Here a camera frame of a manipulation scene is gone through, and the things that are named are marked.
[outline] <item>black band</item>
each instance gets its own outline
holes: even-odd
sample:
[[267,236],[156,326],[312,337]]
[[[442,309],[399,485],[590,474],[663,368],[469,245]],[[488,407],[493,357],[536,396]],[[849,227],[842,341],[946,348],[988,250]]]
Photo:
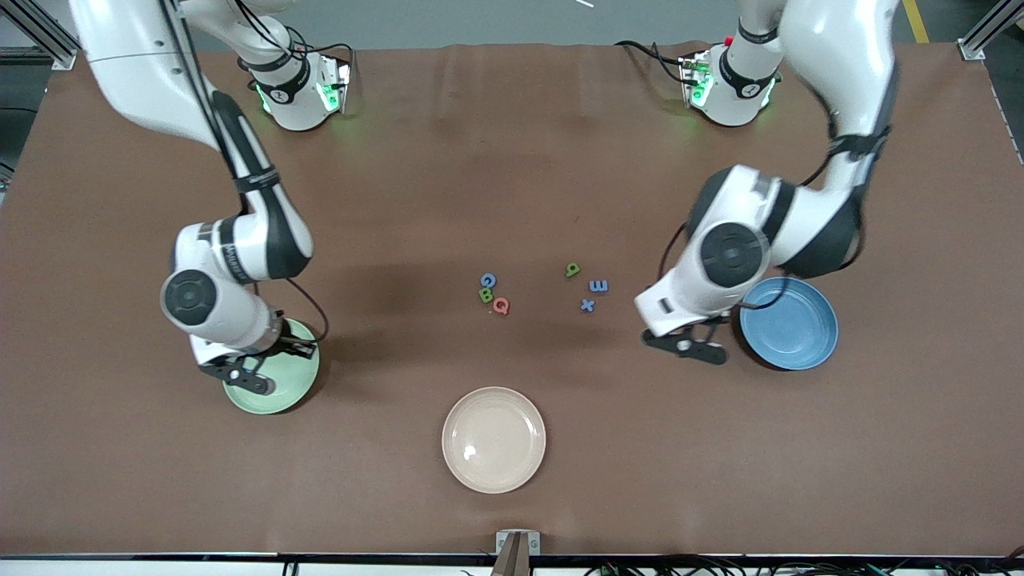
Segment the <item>black band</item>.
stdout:
[[256,85],[260,87],[260,91],[262,91],[264,95],[276,104],[292,104],[292,100],[295,99],[295,94],[299,93],[299,90],[301,90],[308,81],[309,60],[303,58],[302,68],[299,70],[299,73],[288,82],[271,86],[257,81]]
[[782,228],[785,215],[790,213],[790,206],[793,205],[793,196],[797,192],[797,187],[785,180],[779,180],[778,196],[775,197],[775,204],[771,207],[768,219],[761,227],[761,232],[768,238],[768,244],[775,242],[778,231]]
[[239,284],[252,284],[253,279],[246,274],[239,260],[239,249],[234,246],[234,218],[224,218],[220,220],[220,255],[224,257],[227,271]]
[[860,160],[868,154],[881,156],[882,149],[886,146],[886,140],[889,139],[891,128],[891,126],[886,126],[878,134],[869,136],[845,134],[833,138],[828,145],[828,156],[836,156],[844,152],[850,153],[851,160]]
[[273,164],[270,164],[270,166],[259,172],[236,178],[234,190],[239,191],[239,194],[246,194],[256,190],[273,188],[280,182],[281,174],[278,173],[278,169],[274,168]]
[[760,80],[742,76],[729,66],[728,55],[729,50],[722,52],[722,57],[719,58],[718,66],[722,70],[722,79],[736,90],[736,97],[743,99],[756,98],[762,90],[771,84],[772,79],[775,78],[774,70],[771,74]]
[[767,44],[778,38],[778,28],[773,28],[764,34],[754,34],[743,28],[743,23],[739,23],[739,35],[751,44]]
[[274,70],[284,68],[285,65],[288,64],[288,60],[292,59],[292,54],[294,53],[295,42],[292,42],[288,45],[288,51],[282,52],[281,56],[273,61],[268,61],[266,64],[252,64],[239,58],[239,67],[241,68],[242,65],[245,65],[245,70],[248,70],[249,72],[273,72]]

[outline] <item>metal frame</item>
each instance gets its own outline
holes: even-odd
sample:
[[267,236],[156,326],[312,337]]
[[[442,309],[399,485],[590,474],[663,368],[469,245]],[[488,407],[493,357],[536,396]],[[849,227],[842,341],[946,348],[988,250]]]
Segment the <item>metal frame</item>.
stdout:
[[53,58],[53,70],[71,70],[75,66],[82,46],[34,0],[0,0],[0,13]]
[[1001,0],[981,18],[967,36],[956,40],[961,55],[965,60],[983,60],[983,48],[1024,16],[1024,0]]

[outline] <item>black cable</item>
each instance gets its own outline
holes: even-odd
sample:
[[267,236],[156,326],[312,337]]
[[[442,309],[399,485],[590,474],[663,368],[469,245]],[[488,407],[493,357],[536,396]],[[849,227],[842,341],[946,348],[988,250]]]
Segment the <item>black cable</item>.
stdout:
[[299,286],[298,282],[295,282],[291,278],[286,278],[285,280],[287,280],[288,283],[291,284],[293,288],[298,290],[300,294],[305,296],[305,298],[309,300],[309,303],[312,304],[313,307],[316,308],[316,312],[319,313],[321,319],[324,320],[324,333],[321,334],[318,337],[313,338],[312,341],[313,342],[324,341],[324,338],[327,338],[327,335],[331,333],[331,320],[328,319],[327,313],[324,312],[323,307],[321,307],[319,302],[314,300],[313,297],[309,295],[309,292],[306,292],[305,289],[302,288],[302,286]]
[[293,59],[296,59],[296,60],[299,60],[299,61],[302,61],[303,59],[305,59],[305,56],[296,55],[297,54],[297,50],[293,50],[290,47],[286,48],[286,47],[282,46],[281,44],[279,44],[278,42],[275,42],[273,40],[273,38],[267,36],[267,34],[269,34],[269,35],[272,36],[272,33],[270,32],[270,29],[267,28],[266,25],[263,24],[262,20],[259,19],[259,16],[257,16],[256,13],[253,12],[252,9],[248,5],[246,5],[245,2],[243,2],[242,0],[234,0],[234,4],[236,4],[236,6],[239,7],[239,10],[242,12],[242,15],[245,16],[246,22],[249,23],[249,26],[253,30],[256,31],[256,34],[259,34],[260,38],[262,38],[263,40],[266,40],[267,42],[269,42],[273,46],[276,46],[278,48],[280,48],[281,51],[283,51],[286,54],[288,54],[288,56],[290,58],[293,58]]
[[643,53],[647,54],[648,56],[656,59],[657,63],[662,65],[662,70],[664,70],[665,73],[668,74],[669,77],[672,78],[673,80],[675,80],[676,82],[679,82],[680,84],[686,84],[687,86],[696,86],[697,85],[696,81],[694,81],[694,80],[683,79],[683,78],[680,78],[679,76],[676,76],[675,74],[673,74],[672,71],[669,70],[669,65],[670,64],[674,64],[676,66],[679,66],[679,58],[685,58],[685,57],[688,57],[688,56],[692,56],[693,54],[696,54],[697,52],[702,52],[703,50],[697,50],[697,52],[688,52],[688,53],[685,53],[685,54],[681,54],[681,55],[677,56],[675,59],[673,59],[673,58],[670,58],[670,57],[662,55],[662,52],[658,51],[658,49],[657,49],[657,43],[656,42],[651,42],[650,48],[647,48],[646,46],[644,46],[643,44],[640,44],[639,42],[634,42],[633,40],[623,40],[621,42],[615,42],[614,45],[615,46],[627,46],[627,47],[631,47],[631,48],[637,48],[640,51],[642,51]]
[[696,86],[697,85],[697,81],[696,80],[690,80],[688,78],[687,79],[680,78],[679,76],[676,76],[675,74],[673,74],[671,70],[669,70],[669,65],[665,64],[665,57],[662,56],[662,52],[657,51],[657,43],[656,42],[651,42],[650,43],[650,49],[654,51],[654,56],[657,58],[657,64],[662,65],[662,70],[664,70],[665,73],[669,75],[669,78],[672,78],[676,82],[679,82],[680,84],[685,84],[687,86]]
[[670,59],[670,58],[668,58],[666,56],[662,56],[659,54],[655,54],[647,46],[644,46],[643,44],[641,44],[639,42],[634,42],[633,40],[623,40],[621,42],[615,42],[612,45],[613,46],[629,46],[631,48],[636,48],[636,49],[640,50],[641,52],[647,54],[648,56],[650,56],[652,58],[660,58],[662,61],[664,61],[666,64],[679,64],[678,59],[674,60],[674,59]]
[[330,50],[331,48],[345,48],[346,50],[348,50],[348,60],[349,60],[349,64],[352,65],[352,68],[355,68],[355,48],[349,46],[348,44],[346,44],[344,42],[336,42],[336,43],[330,44],[328,46],[319,46],[317,48],[309,48],[309,50],[312,51],[312,52],[323,52],[324,50]]
[[655,52],[654,50],[648,48],[647,46],[644,46],[643,44],[641,44],[639,42],[634,42],[633,40],[623,40],[621,42],[615,42],[612,45],[613,46],[629,46],[631,48],[636,48],[636,49],[640,50],[641,52],[647,54],[648,56],[650,56],[652,58],[658,58],[662,61],[664,61],[665,64],[674,64],[674,65],[677,65],[677,66],[679,65],[679,58],[690,57],[690,56],[692,56],[694,54],[697,54],[699,52],[703,52],[705,51],[705,50],[696,50],[694,52],[687,52],[685,54],[680,54],[679,56],[676,56],[675,58],[670,58],[668,56],[663,56],[660,54],[660,52]]
[[775,305],[775,302],[777,302],[779,300],[779,298],[782,297],[782,294],[785,294],[785,291],[790,288],[790,279],[792,277],[790,276],[790,273],[785,273],[785,274],[782,275],[782,287],[779,288],[778,294],[775,294],[775,297],[772,298],[771,301],[765,302],[763,304],[752,304],[752,303],[744,302],[744,301],[740,300],[739,303],[737,303],[736,305],[739,306],[739,307],[741,307],[741,308],[746,308],[746,310],[765,310],[768,306]]
[[805,179],[804,181],[800,182],[800,186],[808,186],[808,184],[810,184],[811,182],[814,181],[814,178],[820,176],[821,172],[823,172],[825,170],[825,166],[828,165],[828,161],[829,160],[831,160],[831,155],[825,156],[825,159],[821,161],[821,165],[818,166],[818,169],[815,170],[814,173],[811,174],[810,176],[807,176],[807,179]]
[[669,245],[665,247],[665,252],[662,253],[662,261],[657,264],[657,279],[654,282],[662,280],[662,277],[665,276],[665,263],[669,260],[669,252],[672,251],[672,247],[675,246],[676,241],[679,240],[679,236],[683,234],[683,231],[686,230],[686,224],[689,222],[689,218],[683,220],[683,223],[679,225],[679,230],[676,231],[676,234],[672,235],[672,240],[669,241]]

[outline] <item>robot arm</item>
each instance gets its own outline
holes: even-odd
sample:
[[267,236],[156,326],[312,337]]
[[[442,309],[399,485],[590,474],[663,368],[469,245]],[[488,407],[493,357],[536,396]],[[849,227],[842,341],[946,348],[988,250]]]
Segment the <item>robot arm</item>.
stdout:
[[856,257],[860,206],[896,95],[896,2],[786,4],[779,24],[786,57],[829,113],[824,187],[794,186],[746,166],[709,178],[678,263],[636,297],[650,331],[645,339],[727,315],[770,265],[813,278]]
[[[311,342],[282,345],[280,314],[244,284],[292,278],[312,257],[309,230],[276,169],[230,96],[203,76],[174,0],[72,0],[86,58],[111,106],[136,124],[187,137],[221,153],[243,211],[184,228],[171,257],[161,304],[189,334],[204,372],[273,349],[311,356]],[[239,371],[223,377],[256,394],[272,380]]]
[[305,46],[297,49],[288,29],[267,16],[296,1],[184,0],[181,10],[189,25],[239,54],[256,80],[263,109],[281,127],[308,130],[343,109],[351,69]]

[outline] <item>brown tablecloth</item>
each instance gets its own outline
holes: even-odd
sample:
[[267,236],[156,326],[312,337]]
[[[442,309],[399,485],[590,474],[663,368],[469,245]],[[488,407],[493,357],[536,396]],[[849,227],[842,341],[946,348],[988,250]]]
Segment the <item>brown tablecloth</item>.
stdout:
[[[645,348],[632,298],[711,173],[820,162],[792,75],[725,129],[623,48],[367,52],[349,116],[289,133],[232,54],[204,54],[316,242],[300,280],[332,332],[315,394],[276,416],[232,406],[158,304],[177,231],[237,210],[219,156],[120,118],[81,64],[54,75],[0,211],[0,551],[474,551],[508,527],[557,553],[1008,551],[1024,170],[983,65],[898,55],[867,249],[813,282],[839,347],[780,373],[729,334],[724,367]],[[487,272],[507,318],[477,298]],[[610,291],[582,315],[592,279]],[[263,293],[318,329],[286,284]],[[537,476],[499,496],[440,452],[485,385],[548,428]]]

